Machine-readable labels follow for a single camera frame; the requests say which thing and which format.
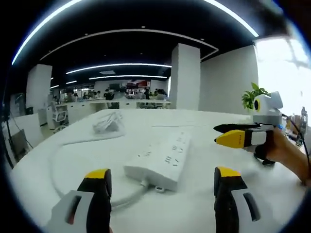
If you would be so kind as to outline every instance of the ceiling light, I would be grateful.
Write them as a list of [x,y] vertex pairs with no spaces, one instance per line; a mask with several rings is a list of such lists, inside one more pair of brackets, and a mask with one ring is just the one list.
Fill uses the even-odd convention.
[[215,0],[204,0],[204,1],[218,7],[219,9],[221,9],[222,11],[226,12],[228,15],[233,17],[236,21],[242,24],[254,37],[259,36],[258,33],[251,26],[249,26],[248,23],[246,23],[240,16],[238,16],[236,13],[234,13],[230,9],[226,8],[224,5],[220,4],[219,2]]
[[72,82],[68,82],[68,83],[66,83],[66,84],[70,84],[70,83],[76,83],[77,81],[72,81]]
[[53,89],[53,88],[56,88],[56,87],[59,87],[59,85],[51,86],[50,89]]
[[86,68],[76,69],[76,70],[67,72],[66,74],[71,74],[71,73],[75,73],[75,72],[82,71],[82,70],[87,70],[87,69],[96,69],[96,68],[102,68],[102,67],[119,67],[119,66],[151,66],[151,67],[167,67],[167,68],[172,68],[172,66],[158,65],[158,64],[147,64],[147,63],[121,63],[121,64],[101,65],[101,66],[95,66],[95,67],[86,67]]
[[102,77],[89,78],[89,80],[92,80],[92,79],[108,79],[108,78],[122,78],[122,77],[144,77],[144,78],[167,79],[167,77],[164,77],[164,76],[153,76],[153,75],[114,75],[114,76],[102,76]]
[[15,60],[17,59],[17,57],[19,56],[20,52],[23,50],[23,48],[26,46],[26,44],[30,41],[30,39],[47,23],[49,22],[52,18],[54,18],[56,15],[58,15],[59,13],[61,13],[62,11],[64,11],[65,9],[67,9],[68,7],[71,7],[72,5],[80,2],[82,0],[72,0],[68,3],[66,3],[65,5],[61,6],[60,8],[58,8],[56,11],[54,11],[52,14],[50,14],[48,17],[46,17],[38,26],[36,26],[36,28],[29,34],[29,36],[24,40],[24,42],[22,43],[22,45],[19,47],[13,61],[12,61],[12,65],[14,64]]

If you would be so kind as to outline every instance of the green leaf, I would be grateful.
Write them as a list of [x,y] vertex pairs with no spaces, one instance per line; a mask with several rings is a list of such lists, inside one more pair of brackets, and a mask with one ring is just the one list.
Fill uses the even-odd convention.
[[252,83],[252,88],[253,88],[254,90],[259,90],[259,87],[258,87],[255,83]]

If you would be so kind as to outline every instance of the white power strip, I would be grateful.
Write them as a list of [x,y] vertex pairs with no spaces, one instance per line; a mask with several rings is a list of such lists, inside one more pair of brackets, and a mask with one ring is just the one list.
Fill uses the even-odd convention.
[[146,180],[159,192],[165,189],[176,191],[190,140],[191,135],[187,132],[168,135],[161,143],[151,145],[127,163],[125,174],[138,181]]

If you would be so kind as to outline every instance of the black ceiling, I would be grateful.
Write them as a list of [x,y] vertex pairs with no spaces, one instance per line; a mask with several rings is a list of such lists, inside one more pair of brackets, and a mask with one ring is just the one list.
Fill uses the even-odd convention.
[[[15,13],[20,21],[12,26],[13,57],[25,36],[45,17],[69,2],[27,1],[19,3]],[[257,0],[218,0],[243,18],[260,36],[285,33],[283,19],[264,8]],[[178,43],[201,49],[205,57],[215,49],[198,41],[175,35],[154,32],[117,32],[92,36],[64,46],[44,59],[57,47],[85,34],[110,30],[142,29],[159,30],[185,35],[199,41],[204,39],[219,49],[207,59],[252,44],[254,36],[239,22],[204,0],[83,0],[57,15],[44,25],[29,41],[12,66],[10,81],[21,87],[9,88],[10,92],[25,92],[27,74],[38,63],[53,66],[52,85],[64,85],[77,80],[87,83],[88,78],[101,76],[97,69],[66,75],[77,68],[114,63],[171,63],[171,53]],[[116,75],[138,74],[169,77],[169,69],[161,67],[118,67]]]

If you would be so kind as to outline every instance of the white cable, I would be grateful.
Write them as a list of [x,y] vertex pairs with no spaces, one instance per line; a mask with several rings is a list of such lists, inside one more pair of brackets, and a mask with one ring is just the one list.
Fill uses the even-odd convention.
[[148,187],[149,187],[149,184],[146,180],[143,180],[141,183],[140,183],[140,188],[133,194],[125,197],[125,198],[122,198],[120,200],[117,200],[117,201],[112,201],[111,202],[111,207],[117,207],[117,206],[120,206],[120,205],[124,205],[124,204],[127,204],[137,198],[139,198],[140,196],[142,196],[147,190],[148,190]]

